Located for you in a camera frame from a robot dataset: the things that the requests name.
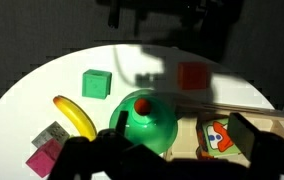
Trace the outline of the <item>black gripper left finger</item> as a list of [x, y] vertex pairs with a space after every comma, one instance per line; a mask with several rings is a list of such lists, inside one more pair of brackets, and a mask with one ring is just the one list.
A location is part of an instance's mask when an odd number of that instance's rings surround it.
[[115, 126], [115, 131], [118, 135], [123, 136], [125, 134], [127, 119], [129, 113], [127, 111], [121, 111], [118, 116], [118, 121]]

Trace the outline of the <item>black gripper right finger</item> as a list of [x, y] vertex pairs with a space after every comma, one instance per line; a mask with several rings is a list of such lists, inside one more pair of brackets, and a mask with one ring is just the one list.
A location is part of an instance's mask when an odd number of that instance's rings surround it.
[[242, 114], [231, 113], [227, 133], [248, 160], [256, 160], [263, 152], [263, 134]]

